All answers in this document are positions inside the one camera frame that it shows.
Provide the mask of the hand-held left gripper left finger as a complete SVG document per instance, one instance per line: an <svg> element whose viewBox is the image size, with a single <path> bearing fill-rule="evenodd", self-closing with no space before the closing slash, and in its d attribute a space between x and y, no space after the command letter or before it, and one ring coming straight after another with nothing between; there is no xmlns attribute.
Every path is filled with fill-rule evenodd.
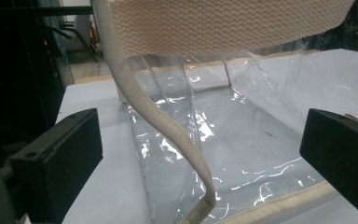
<svg viewBox="0 0 358 224"><path fill-rule="evenodd" d="M95 108L66 117L11 157L14 176L25 189L30 220L62 224L102 159Z"/></svg>

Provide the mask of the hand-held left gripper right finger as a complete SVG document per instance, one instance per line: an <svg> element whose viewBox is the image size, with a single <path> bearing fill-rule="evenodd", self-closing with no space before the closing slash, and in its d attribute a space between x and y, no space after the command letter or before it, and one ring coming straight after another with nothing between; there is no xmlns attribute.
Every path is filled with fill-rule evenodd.
<svg viewBox="0 0 358 224"><path fill-rule="evenodd" d="M309 110L299 149L307 161L358 210L358 122Z"/></svg>

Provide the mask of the clear plastic bag beige trim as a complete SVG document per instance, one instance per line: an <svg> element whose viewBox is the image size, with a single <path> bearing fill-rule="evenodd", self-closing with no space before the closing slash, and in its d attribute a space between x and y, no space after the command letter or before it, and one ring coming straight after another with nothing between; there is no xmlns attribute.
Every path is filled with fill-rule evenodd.
<svg viewBox="0 0 358 224"><path fill-rule="evenodd" d="M260 224L335 189L312 108L358 120L358 0L91 0L149 224Z"/></svg>

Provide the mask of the white table board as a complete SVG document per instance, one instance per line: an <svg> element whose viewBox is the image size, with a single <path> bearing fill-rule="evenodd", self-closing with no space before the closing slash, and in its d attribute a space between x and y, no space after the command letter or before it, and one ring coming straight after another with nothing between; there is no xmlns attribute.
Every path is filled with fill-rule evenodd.
<svg viewBox="0 0 358 224"><path fill-rule="evenodd" d="M299 153L306 117L318 108L358 118L358 51L144 56L137 78L203 152L216 188L203 224L298 222L308 205L341 223L358 212ZM119 100L112 79L66 89L60 114L94 108L103 160L64 224L177 224L205 186L176 146Z"/></svg>

